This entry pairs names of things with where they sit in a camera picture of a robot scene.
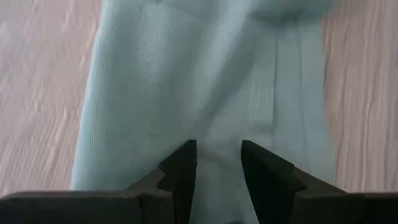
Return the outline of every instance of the ribbed fabric texture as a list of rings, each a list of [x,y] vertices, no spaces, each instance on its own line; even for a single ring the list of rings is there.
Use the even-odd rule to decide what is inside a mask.
[[[241,141],[334,182],[325,0],[104,0],[72,189],[125,189],[198,140],[192,223],[256,223]]]

